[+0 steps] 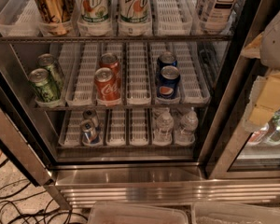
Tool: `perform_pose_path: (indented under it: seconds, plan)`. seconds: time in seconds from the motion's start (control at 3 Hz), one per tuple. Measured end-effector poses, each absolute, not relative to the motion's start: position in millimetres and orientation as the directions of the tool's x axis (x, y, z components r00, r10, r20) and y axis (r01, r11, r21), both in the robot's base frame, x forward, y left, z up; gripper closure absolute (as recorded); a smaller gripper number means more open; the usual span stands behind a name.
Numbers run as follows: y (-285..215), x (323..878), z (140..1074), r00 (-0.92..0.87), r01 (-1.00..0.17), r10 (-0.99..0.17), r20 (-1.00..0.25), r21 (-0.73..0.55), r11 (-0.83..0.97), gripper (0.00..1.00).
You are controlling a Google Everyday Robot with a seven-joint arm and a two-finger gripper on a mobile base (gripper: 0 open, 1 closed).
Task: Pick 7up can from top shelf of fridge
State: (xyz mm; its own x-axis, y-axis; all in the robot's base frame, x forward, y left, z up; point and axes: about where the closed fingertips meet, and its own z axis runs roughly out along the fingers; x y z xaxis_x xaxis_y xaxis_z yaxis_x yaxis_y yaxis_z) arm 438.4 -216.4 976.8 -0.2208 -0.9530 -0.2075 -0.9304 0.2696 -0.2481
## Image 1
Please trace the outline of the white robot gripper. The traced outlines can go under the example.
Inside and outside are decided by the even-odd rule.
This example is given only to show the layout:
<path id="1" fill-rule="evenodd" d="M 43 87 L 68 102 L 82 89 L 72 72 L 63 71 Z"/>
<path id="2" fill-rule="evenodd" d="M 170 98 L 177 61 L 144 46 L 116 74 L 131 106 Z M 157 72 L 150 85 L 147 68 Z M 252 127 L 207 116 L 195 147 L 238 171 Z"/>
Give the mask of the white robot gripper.
<path id="1" fill-rule="evenodd" d="M 241 55 L 248 59 L 259 59 L 267 67 L 280 70 L 280 10 L 258 34 Z M 280 71 L 273 70 L 268 76 L 257 76 L 252 85 L 249 102 L 245 107 L 243 127 L 255 132 L 264 127 L 280 108 Z"/>

